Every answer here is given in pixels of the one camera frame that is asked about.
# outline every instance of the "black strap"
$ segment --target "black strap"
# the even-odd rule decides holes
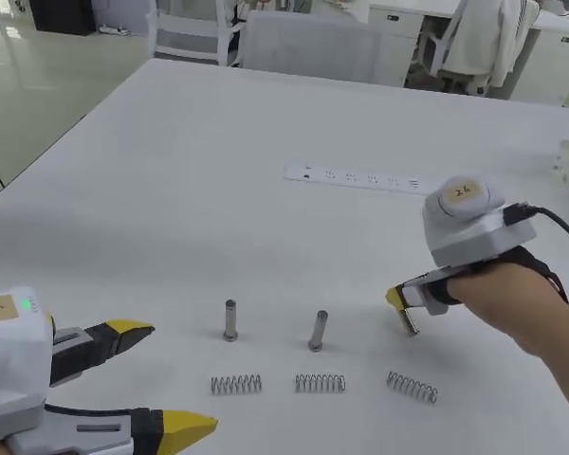
[[[474,263],[469,266],[469,273],[476,274],[485,271],[487,268],[492,267],[494,264],[516,264],[525,268],[529,268],[534,272],[539,273],[548,281],[553,284],[553,287],[557,290],[560,297],[568,304],[567,294],[562,287],[562,282],[559,276],[550,270],[550,267],[546,263],[543,263],[535,256],[533,256],[529,251],[527,251],[522,246],[517,246],[512,248],[506,253],[501,254],[495,259],[490,261],[481,261],[479,263]],[[445,278],[438,282],[430,282],[427,284],[428,291],[430,294],[438,301],[445,303],[447,305],[456,305],[461,303],[459,300],[454,299],[447,290],[447,283],[450,278]]]

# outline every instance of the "white power strip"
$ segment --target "white power strip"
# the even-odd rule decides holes
[[[430,194],[438,189],[437,185],[417,178],[385,175],[383,173],[357,173],[353,171],[336,171],[318,166],[291,164],[284,170],[284,178],[300,182],[320,183],[339,187],[363,188],[406,192],[411,194]]]

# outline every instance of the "glossy floor tile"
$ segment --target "glossy floor tile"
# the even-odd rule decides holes
[[[36,31],[0,4],[0,177],[8,184],[146,59],[140,37]]]

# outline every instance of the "metal cylinder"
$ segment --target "metal cylinder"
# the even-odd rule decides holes
[[[407,329],[409,337],[414,337],[415,335],[419,334],[419,329],[413,322],[413,319],[411,319],[411,316],[409,316],[407,310],[399,311],[398,315],[400,316],[402,323],[405,325],[405,329]]]
[[[226,302],[226,331],[224,332],[225,341],[235,341],[238,338],[236,332],[236,302],[228,300]]]
[[[310,340],[307,342],[307,347],[310,348],[310,351],[313,353],[317,353],[318,351],[322,350],[322,337],[324,336],[324,329],[326,327],[327,319],[329,319],[329,314],[324,310],[320,310],[316,315],[314,333],[312,334]]]

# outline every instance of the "coiled spring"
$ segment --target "coiled spring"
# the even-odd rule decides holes
[[[345,377],[342,374],[297,374],[295,391],[343,392],[345,391]]]
[[[410,377],[403,376],[397,372],[390,372],[386,384],[395,391],[400,391],[413,398],[425,401],[426,403],[435,404],[438,389],[423,382],[415,381]]]
[[[213,395],[254,393],[259,391],[262,391],[262,376],[259,374],[216,376],[211,378],[211,392]]]

